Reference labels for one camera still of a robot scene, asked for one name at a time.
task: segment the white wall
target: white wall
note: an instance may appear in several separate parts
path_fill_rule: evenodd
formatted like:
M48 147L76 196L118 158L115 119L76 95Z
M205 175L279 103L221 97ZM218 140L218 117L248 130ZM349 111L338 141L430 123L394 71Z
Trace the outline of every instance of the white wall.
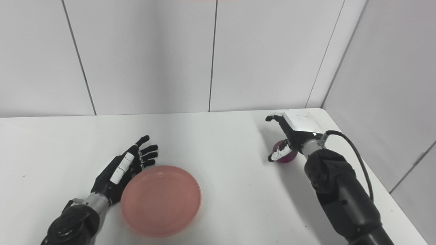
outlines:
M0 1L0 117L93 114L61 1Z
M436 140L435 9L432 0L369 0L324 104L389 191ZM393 192L429 244L434 154Z
M436 147L433 147L392 192L428 244L436 244L435 174Z
M206 112L215 1L65 1L97 114Z
M363 2L65 0L83 75L62 1L2 1L0 116L318 107Z
M211 110L304 108L342 3L219 1Z

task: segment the robotic arm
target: robotic arm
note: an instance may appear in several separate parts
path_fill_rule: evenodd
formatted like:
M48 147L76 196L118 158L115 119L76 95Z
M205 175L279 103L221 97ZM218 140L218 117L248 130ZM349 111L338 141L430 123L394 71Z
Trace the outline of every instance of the robotic arm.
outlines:
M95 179L91 193L85 199L72 199L48 228L41 245L88 245L100 227L100 220L109 206L121 200L124 188L145 167L156 163L157 145L143 150L140 146L150 140L142 137L122 155L114 157Z
M318 123L308 113L274 113L266 118L268 122L272 120L279 123L287 139L268 160L278 160L291 151L300 152L306 157L304 172L335 231L349 245L393 245L382 227L380 213L373 203L372 188L366 170L364 169L364 173L371 197L356 179L356 173L346 159L324 146L330 134L343 136L351 143L349 139L337 131L320 133ZM363 165L357 150L353 145L352 147Z

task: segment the white table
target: white table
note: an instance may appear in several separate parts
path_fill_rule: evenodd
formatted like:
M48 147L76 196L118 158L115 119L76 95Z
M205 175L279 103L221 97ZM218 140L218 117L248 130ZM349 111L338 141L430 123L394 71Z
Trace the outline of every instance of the white table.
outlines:
M322 109L307 109L323 130L339 130ZM48 226L74 197L88 195L114 155L149 134L159 145L157 165L189 171L202 204L185 230L167 238L134 234L119 205L110 208L96 245L340 245L303 171L299 155L269 163L285 138L272 111L0 119L0 244L39 244ZM366 183L347 143L329 137ZM396 245L426 244L373 172L368 169L384 228Z

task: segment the metal cylinder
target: metal cylinder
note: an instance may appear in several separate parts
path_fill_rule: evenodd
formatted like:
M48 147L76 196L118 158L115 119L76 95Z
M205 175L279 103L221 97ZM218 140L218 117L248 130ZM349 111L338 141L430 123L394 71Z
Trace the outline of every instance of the metal cylinder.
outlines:
M306 141L303 146L301 147L301 152L303 153L303 155L307 158L309 158L309 156L320 149L325 149L325 147L323 146L319 146L318 145L318 140L316 139L310 139L308 141Z

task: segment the small purple object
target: small purple object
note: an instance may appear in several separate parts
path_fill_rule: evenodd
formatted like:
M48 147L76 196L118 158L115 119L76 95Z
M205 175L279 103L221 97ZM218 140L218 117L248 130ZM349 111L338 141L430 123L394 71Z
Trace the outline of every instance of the small purple object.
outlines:
M279 145L285 140L281 140L279 142L277 142L274 147L272 148L272 152L275 152L277 150L277 148L279 148ZM289 154L287 154L286 156L278 159L276 162L279 163L288 163L291 162L292 160L295 159L295 157L297 156L298 152L297 151L291 151Z

